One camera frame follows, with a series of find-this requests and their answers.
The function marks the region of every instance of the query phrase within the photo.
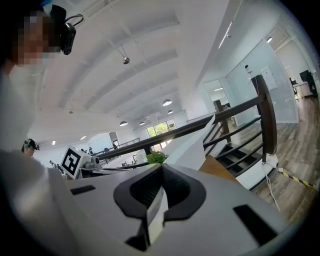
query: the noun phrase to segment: cable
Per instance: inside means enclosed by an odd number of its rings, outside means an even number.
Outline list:
[[[269,164],[268,162],[262,162],[262,165],[264,165],[264,164],[269,165],[271,168],[275,168],[275,169],[279,172],[277,166],[274,167],[274,166],[272,166],[271,164]],[[279,205],[278,205],[278,203],[277,203],[277,200],[276,200],[276,198],[275,198],[275,196],[274,196],[274,194],[273,194],[273,192],[272,192],[271,181],[270,181],[270,179],[269,179],[269,177],[268,177],[268,175],[267,175],[266,170],[265,170],[263,167],[262,167],[262,169],[263,169],[263,171],[264,171],[266,183],[267,183],[267,185],[268,185],[268,187],[269,187],[270,195],[271,195],[271,197],[272,197],[272,199],[273,199],[273,201],[274,201],[275,207],[277,208],[277,210],[279,211],[279,213],[281,213],[280,207],[279,207]]]
[[[121,47],[122,47],[124,56],[128,57],[127,54],[126,54],[126,51],[125,51],[125,48],[124,48],[124,45],[123,45],[123,44],[121,44]]]
[[[84,16],[82,15],[82,14],[77,14],[77,15],[73,15],[73,16],[70,16],[69,18],[67,18],[65,21],[64,21],[64,23],[66,23],[68,20],[70,20],[70,19],[73,19],[73,18],[78,18],[78,17],[80,17],[80,18],[82,18],[80,21],[78,21],[76,24],[74,24],[73,26],[76,26],[76,25],[78,25],[79,23],[81,23],[83,20],[84,20]]]

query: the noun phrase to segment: balcony railing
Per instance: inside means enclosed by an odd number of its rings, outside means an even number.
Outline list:
[[[101,164],[101,165],[105,165],[105,164],[110,163],[112,160],[120,157],[120,155],[114,155],[114,156],[111,156],[111,157],[103,157],[103,154],[104,154],[104,153],[116,151],[116,150],[119,149],[119,148],[127,147],[127,146],[132,145],[132,144],[134,144],[134,143],[137,143],[137,142],[139,142],[139,141],[140,141],[140,138],[135,138],[135,139],[133,139],[133,140],[129,140],[129,141],[125,142],[125,143],[122,143],[122,144],[120,144],[120,145],[118,145],[118,146],[113,146],[113,147],[104,149],[104,150],[102,150],[102,151],[100,151],[100,152],[98,152],[98,153],[94,153],[94,154],[92,154],[92,156],[97,156],[97,157],[99,157],[99,159],[100,159],[100,164]]]
[[[243,142],[241,145],[237,145],[236,147],[228,151],[225,151],[216,157],[217,159],[225,157],[228,154],[231,154],[232,152],[238,149],[241,149],[248,143],[252,142],[259,135],[262,135],[262,143],[259,144],[252,151],[248,152],[242,158],[240,158],[237,162],[233,162],[229,166],[227,166],[226,167],[227,170],[230,170],[235,165],[238,165],[241,162],[245,161],[247,158],[249,158],[254,153],[256,153],[259,149],[262,148],[261,157],[257,158],[254,163],[250,164],[250,166],[244,170],[246,171],[261,159],[263,162],[266,162],[267,153],[272,155],[275,153],[275,150],[276,150],[276,146],[277,146],[276,118],[275,118],[274,107],[271,101],[269,90],[267,88],[267,85],[262,75],[258,75],[254,77],[253,79],[251,79],[251,81],[253,83],[253,86],[255,87],[255,90],[258,96],[226,110],[222,110],[221,107],[216,106],[217,112],[215,113],[215,120],[208,134],[203,140],[203,147],[205,149],[206,155],[208,155],[218,142],[221,142],[223,140],[230,142],[231,136],[243,131],[244,129],[251,126],[252,124],[260,121],[261,130],[259,132],[254,134],[251,138]],[[260,116],[252,119],[248,123],[239,127],[237,130],[233,132],[229,132],[229,128],[226,120],[255,106],[257,107],[257,110]],[[124,147],[120,147],[110,152],[102,153],[101,155],[99,155],[99,158],[100,159],[113,158],[116,156],[138,151],[141,149],[144,149],[146,152],[149,152],[150,147],[153,145],[156,145],[168,140],[172,140],[204,128],[206,124],[211,120],[212,116],[213,115],[210,115],[203,119],[196,120],[194,122],[188,123],[185,126],[177,128],[175,130],[168,131],[158,136],[151,137],[151,138],[148,138]],[[218,127],[218,132],[215,131],[212,136],[212,132],[215,130],[216,127]]]

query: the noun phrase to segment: green plant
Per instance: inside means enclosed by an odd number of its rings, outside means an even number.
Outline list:
[[[166,156],[162,152],[151,151],[151,154],[146,156],[149,164],[162,164],[166,160]]]

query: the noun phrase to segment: yellow black striped tape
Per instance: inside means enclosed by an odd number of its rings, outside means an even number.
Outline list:
[[[318,190],[317,190],[317,187],[316,187],[315,185],[311,185],[311,184],[309,184],[308,182],[306,182],[306,181],[304,181],[304,180],[302,180],[302,179],[299,179],[299,178],[297,178],[297,177],[291,176],[291,175],[289,175],[288,173],[285,173],[285,172],[283,172],[283,171],[279,171],[279,173],[282,173],[284,176],[286,176],[286,177],[288,177],[288,178],[291,178],[291,179],[293,179],[293,180],[296,181],[296,182],[300,182],[300,183],[306,185],[308,188],[311,188],[311,189],[314,189],[314,190],[318,191]]]

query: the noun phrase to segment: headset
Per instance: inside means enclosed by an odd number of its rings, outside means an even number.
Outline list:
[[[32,138],[29,138],[28,140],[24,141],[21,151],[24,152],[25,148],[30,148],[30,147],[33,147],[34,150],[40,150],[39,145]]]
[[[47,2],[48,1],[42,2],[42,7],[47,4]],[[61,6],[55,4],[52,5],[51,11],[47,14],[50,16],[54,24],[54,36],[56,41],[54,51],[59,52],[61,50],[65,55],[69,55],[72,51],[72,46],[77,32],[75,26],[84,20],[84,16],[82,14],[77,14],[66,18],[67,11]],[[75,24],[68,22],[73,18],[81,18],[81,20]]]

